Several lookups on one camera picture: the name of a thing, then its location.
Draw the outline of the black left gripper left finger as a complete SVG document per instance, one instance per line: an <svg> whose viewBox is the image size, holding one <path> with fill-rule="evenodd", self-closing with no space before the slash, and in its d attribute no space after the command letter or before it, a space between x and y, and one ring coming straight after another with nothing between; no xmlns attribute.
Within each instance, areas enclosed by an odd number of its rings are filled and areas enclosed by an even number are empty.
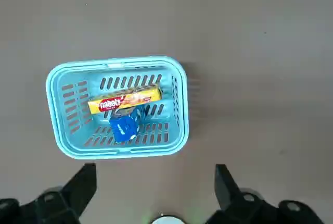
<svg viewBox="0 0 333 224"><path fill-rule="evenodd" d="M80 223L96 190L96 164L85 163L64 186L48 189L27 204L2 198L1 223Z"/></svg>

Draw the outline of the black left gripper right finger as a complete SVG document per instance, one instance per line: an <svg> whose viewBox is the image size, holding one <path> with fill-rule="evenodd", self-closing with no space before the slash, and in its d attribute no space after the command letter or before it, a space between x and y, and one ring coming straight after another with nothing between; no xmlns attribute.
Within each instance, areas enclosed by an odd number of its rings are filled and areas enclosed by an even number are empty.
<svg viewBox="0 0 333 224"><path fill-rule="evenodd" d="M226 165L215 165L214 191L218 209L208 223L323 223L308 205L283 200L277 207L241 191Z"/></svg>

